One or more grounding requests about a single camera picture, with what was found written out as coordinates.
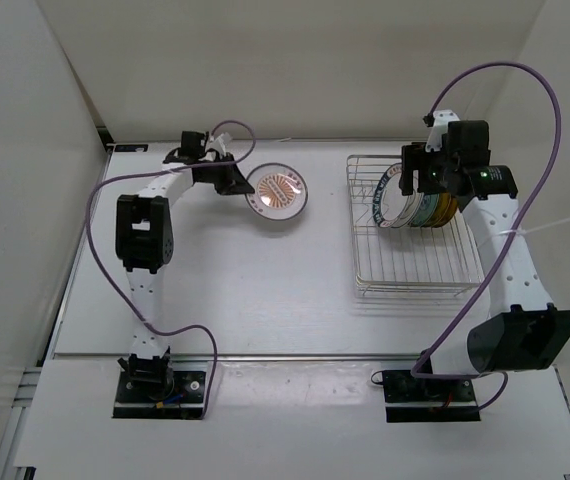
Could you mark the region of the white plate teal line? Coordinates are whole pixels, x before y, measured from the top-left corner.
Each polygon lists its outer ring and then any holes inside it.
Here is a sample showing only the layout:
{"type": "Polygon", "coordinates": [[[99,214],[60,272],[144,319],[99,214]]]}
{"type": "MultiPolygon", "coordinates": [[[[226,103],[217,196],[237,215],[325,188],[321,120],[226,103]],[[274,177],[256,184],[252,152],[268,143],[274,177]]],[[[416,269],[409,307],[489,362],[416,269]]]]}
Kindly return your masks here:
{"type": "Polygon", "coordinates": [[[412,195],[408,196],[406,204],[394,222],[393,227],[403,228],[407,226],[412,221],[414,215],[420,208],[422,199],[423,194],[420,192],[414,192],[412,195]]]}

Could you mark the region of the orange sunburst white plate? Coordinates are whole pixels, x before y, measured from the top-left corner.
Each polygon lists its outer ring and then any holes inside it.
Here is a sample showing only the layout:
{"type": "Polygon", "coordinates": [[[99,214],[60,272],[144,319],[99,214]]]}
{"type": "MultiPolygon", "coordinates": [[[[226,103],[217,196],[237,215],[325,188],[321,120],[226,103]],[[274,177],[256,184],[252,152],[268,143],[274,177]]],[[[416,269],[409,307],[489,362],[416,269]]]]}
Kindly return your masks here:
{"type": "Polygon", "coordinates": [[[308,203],[309,191],[303,176],[293,167],[265,163],[247,176],[254,192],[246,194],[250,209],[270,221],[288,221],[299,216],[308,203]]]}

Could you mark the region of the dark blue rim plate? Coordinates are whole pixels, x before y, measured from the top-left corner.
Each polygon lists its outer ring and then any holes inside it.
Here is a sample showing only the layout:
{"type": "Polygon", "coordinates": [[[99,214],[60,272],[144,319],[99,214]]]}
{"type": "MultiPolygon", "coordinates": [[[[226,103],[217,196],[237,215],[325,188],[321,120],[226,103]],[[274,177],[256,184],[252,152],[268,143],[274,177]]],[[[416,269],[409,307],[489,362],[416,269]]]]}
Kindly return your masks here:
{"type": "Polygon", "coordinates": [[[372,197],[372,219],[377,227],[394,228],[393,224],[406,204],[399,188],[401,163],[389,166],[382,174],[372,197]]]}

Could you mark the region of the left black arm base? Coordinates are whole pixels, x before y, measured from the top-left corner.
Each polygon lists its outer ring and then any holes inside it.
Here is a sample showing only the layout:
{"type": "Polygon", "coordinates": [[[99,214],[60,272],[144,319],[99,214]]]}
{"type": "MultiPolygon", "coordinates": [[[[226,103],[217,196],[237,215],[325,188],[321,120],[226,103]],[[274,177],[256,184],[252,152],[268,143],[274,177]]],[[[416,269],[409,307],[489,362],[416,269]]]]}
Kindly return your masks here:
{"type": "Polygon", "coordinates": [[[151,359],[130,355],[121,368],[112,417],[134,420],[200,420],[207,374],[176,370],[168,355],[151,359]]]}

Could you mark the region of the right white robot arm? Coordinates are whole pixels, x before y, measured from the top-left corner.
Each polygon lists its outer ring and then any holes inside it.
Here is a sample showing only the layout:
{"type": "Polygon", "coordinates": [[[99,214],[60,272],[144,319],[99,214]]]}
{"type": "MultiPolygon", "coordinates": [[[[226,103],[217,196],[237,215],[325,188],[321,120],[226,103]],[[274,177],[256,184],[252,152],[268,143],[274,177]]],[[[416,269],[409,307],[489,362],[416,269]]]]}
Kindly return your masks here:
{"type": "Polygon", "coordinates": [[[403,194],[447,193],[471,230],[483,282],[411,374],[417,393],[435,400],[451,380],[546,370],[570,338],[570,311],[554,305],[519,231],[520,205],[511,170],[491,165],[489,125],[451,110],[425,119],[424,143],[402,148],[403,194]]]}

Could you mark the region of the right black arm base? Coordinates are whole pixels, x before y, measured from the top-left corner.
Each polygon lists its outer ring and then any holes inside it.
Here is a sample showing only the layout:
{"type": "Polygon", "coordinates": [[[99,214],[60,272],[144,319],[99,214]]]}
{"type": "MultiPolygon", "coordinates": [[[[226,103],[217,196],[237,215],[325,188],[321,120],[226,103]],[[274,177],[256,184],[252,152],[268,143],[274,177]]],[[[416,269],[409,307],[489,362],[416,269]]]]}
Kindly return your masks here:
{"type": "Polygon", "coordinates": [[[480,421],[469,380],[414,378],[409,370],[378,370],[370,382],[383,388],[386,422],[460,423],[480,421]]]}

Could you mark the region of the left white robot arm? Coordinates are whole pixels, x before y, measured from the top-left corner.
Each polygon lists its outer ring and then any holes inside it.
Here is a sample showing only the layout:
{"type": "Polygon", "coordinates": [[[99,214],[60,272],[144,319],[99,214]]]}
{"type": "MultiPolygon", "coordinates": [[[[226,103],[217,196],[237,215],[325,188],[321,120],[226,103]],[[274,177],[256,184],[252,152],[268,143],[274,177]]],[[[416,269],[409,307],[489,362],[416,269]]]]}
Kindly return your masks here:
{"type": "Polygon", "coordinates": [[[183,133],[162,171],[137,193],[117,200],[116,256],[126,271],[134,315],[142,323],[134,330],[129,356],[119,364],[127,381],[153,400],[167,398],[175,386],[168,337],[160,333],[165,267],[174,253],[171,209],[196,183],[209,184],[222,196],[254,191],[228,151],[230,142],[227,133],[183,133]]]}

